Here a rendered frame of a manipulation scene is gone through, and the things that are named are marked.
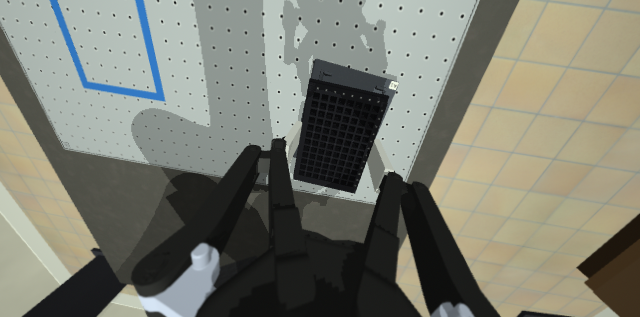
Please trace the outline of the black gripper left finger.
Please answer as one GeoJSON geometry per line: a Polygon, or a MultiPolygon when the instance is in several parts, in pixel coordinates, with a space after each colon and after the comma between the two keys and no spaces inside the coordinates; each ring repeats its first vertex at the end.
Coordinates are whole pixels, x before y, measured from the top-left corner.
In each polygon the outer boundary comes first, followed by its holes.
{"type": "Polygon", "coordinates": [[[131,280],[148,317],[195,317],[216,290],[219,258],[260,173],[268,173],[277,313],[307,317],[315,281],[288,167],[301,129],[296,121],[269,151],[245,147],[192,219],[136,264],[131,280]]]}

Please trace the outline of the blue rectangular tape outline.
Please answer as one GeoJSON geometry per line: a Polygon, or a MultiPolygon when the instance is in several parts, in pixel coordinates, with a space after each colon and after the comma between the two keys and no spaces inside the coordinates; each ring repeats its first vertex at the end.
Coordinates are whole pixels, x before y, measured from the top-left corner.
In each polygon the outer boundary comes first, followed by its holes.
{"type": "Polygon", "coordinates": [[[165,102],[165,97],[164,97],[160,74],[159,74],[158,65],[156,61],[156,56],[155,56],[155,51],[153,47],[149,23],[148,23],[146,9],[144,5],[144,0],[135,0],[135,1],[136,1],[138,15],[141,23],[141,28],[144,36],[144,41],[145,41],[147,54],[148,54],[150,67],[151,67],[153,80],[154,80],[157,93],[88,82],[86,79],[85,73],[83,71],[82,65],[80,63],[79,57],[77,55],[76,49],[74,47],[73,41],[71,39],[70,33],[68,31],[67,25],[65,23],[64,17],[62,15],[61,9],[59,7],[58,1],[50,0],[52,8],[57,18],[57,21],[61,28],[62,34],[64,36],[69,52],[71,54],[71,57],[73,59],[76,70],[78,72],[78,75],[80,77],[80,80],[84,88],[165,102]]]}

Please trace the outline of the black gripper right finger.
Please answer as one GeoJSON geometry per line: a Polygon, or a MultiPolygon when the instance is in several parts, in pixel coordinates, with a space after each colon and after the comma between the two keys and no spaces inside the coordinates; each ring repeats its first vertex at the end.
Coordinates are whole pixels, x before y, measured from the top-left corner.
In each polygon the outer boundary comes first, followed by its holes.
{"type": "Polygon", "coordinates": [[[395,317],[400,205],[430,317],[501,317],[480,290],[427,186],[404,182],[379,139],[367,163],[379,195],[351,317],[395,317]]]}

